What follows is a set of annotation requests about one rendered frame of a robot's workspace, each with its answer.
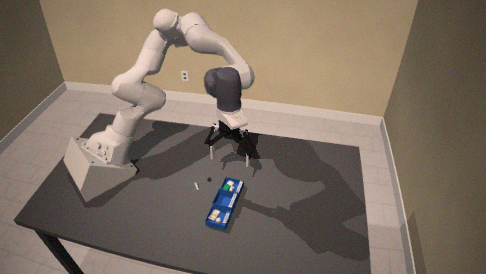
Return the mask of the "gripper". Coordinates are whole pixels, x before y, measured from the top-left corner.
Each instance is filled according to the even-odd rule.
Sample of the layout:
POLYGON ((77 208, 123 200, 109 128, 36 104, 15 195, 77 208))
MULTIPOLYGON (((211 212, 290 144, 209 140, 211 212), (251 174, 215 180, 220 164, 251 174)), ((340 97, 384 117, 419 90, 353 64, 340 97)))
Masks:
POLYGON ((217 126, 215 123, 212 125, 211 127, 211 132, 209 133, 207 139, 205 140, 205 144, 208 144, 209 145, 209 148, 210 148, 210 153, 211 153, 211 159, 214 158, 215 156, 215 146, 214 144, 219 140, 221 139, 222 137, 226 138, 226 139, 231 139, 235 142, 237 142, 243 149, 244 151, 247 153, 246 154, 246 167, 249 166, 250 164, 250 158, 251 158, 251 153, 254 154, 255 151, 256 151, 256 147, 254 146, 249 134, 248 134, 248 130, 245 129, 244 130, 240 130, 240 128, 237 128, 237 129, 234 129, 234 130, 231 130, 225 123, 221 122, 219 120, 219 126, 217 126), (221 130, 223 129, 223 130, 221 130), (220 133, 215 137, 213 138, 212 140, 210 140, 211 136, 213 135, 214 131, 218 130, 220 133), (232 132, 226 132, 226 131, 232 131, 232 132), (243 138, 241 137, 241 135, 243 138), (236 138, 237 137, 237 138, 236 138))

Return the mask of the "blue rack of three labelled bins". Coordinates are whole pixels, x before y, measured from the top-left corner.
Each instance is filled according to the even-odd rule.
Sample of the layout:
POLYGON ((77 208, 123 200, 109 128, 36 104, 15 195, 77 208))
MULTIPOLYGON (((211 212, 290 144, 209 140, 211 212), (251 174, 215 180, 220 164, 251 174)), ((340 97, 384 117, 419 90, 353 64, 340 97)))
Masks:
POLYGON ((232 213, 234 211, 234 208, 236 206, 236 203, 239 199, 239 196, 241 194, 241 191, 244 186, 244 181, 242 180, 237 180, 233 178, 226 177, 221 188, 219 188, 213 202, 212 202, 212 207, 207 215, 207 218, 205 220, 205 225, 210 226, 213 228, 217 228, 220 230, 226 230, 227 225, 229 223, 229 220, 232 216, 232 213), (222 189, 229 181, 234 183, 234 192, 224 190, 222 189), (236 193, 238 192, 238 193, 236 193), (232 199, 231 199, 232 198, 232 199), (231 201, 230 201, 231 200, 231 201), (228 206, 229 205, 229 206, 228 206), (217 218, 220 218, 221 222, 216 223, 215 220, 210 220, 209 216, 212 214, 214 209, 220 211, 219 215, 217 218), (227 213, 226 213, 227 212, 227 213), (225 216, 225 217, 224 217, 225 216), (224 218, 224 220, 223 220, 224 218), (222 222, 223 221, 223 222, 222 222))

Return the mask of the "green and white eraser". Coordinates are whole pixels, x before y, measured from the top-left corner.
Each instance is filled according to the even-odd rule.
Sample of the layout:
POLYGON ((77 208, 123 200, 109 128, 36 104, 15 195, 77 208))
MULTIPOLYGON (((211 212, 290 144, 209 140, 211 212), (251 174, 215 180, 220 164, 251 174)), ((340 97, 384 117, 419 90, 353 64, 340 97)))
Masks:
POLYGON ((234 185, 234 183, 229 181, 222 189, 229 191, 230 187, 233 186, 233 185, 234 185))

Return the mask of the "cream domino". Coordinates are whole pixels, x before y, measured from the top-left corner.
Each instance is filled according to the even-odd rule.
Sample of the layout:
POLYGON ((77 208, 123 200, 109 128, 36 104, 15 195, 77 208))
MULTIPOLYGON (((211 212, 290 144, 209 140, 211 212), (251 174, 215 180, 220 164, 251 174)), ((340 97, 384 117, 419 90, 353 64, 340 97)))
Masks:
POLYGON ((210 220, 215 220, 217 218, 217 216, 219 215, 220 211, 214 209, 214 211, 212 212, 212 214, 209 216, 209 219, 210 220))

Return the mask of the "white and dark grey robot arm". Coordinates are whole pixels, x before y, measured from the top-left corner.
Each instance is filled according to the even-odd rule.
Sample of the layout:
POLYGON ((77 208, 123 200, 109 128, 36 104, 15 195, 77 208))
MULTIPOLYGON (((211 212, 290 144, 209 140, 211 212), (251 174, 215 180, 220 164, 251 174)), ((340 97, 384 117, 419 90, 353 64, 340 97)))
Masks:
POLYGON ((169 9, 156 13, 153 19, 156 29, 147 37, 137 62, 129 71, 112 81, 112 94, 134 105, 118 111, 112 125, 108 125, 104 132, 93 134, 81 144, 82 149, 106 164, 124 165, 134 133, 142 119, 164 106, 165 92, 143 80, 145 76, 160 71, 167 50, 174 43, 180 43, 174 44, 176 48, 189 45, 197 53, 225 58, 228 66, 206 72, 204 84, 207 82, 208 85, 206 83, 205 90, 212 97, 218 98, 216 113, 221 122, 231 130, 248 125, 241 108, 241 90, 253 84, 255 76, 252 68, 224 37, 210 29, 200 14, 177 14, 169 9), (234 66, 230 66, 232 64, 234 66))

